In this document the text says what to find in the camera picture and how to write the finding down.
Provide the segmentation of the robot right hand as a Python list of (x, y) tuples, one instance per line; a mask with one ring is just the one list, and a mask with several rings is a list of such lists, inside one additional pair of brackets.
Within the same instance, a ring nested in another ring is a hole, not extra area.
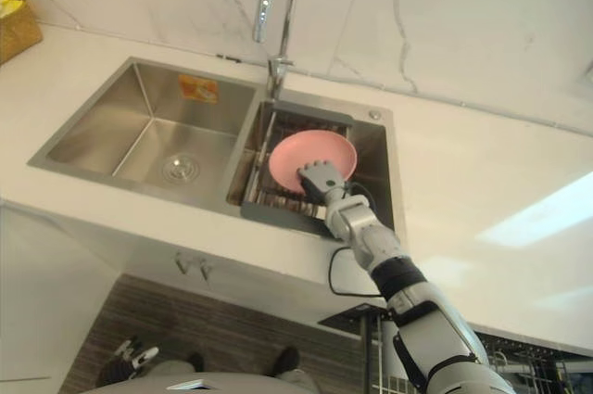
[(316, 204), (328, 206), (345, 197), (345, 178), (330, 161), (307, 163), (297, 175), (306, 196)]

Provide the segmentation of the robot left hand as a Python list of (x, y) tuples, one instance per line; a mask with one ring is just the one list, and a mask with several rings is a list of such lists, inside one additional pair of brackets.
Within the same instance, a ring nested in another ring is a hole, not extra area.
[(143, 350), (142, 346), (143, 344), (138, 336), (129, 337), (116, 349), (114, 356), (124, 362), (128, 362), (134, 370), (138, 370), (151, 362), (159, 354), (158, 347)]

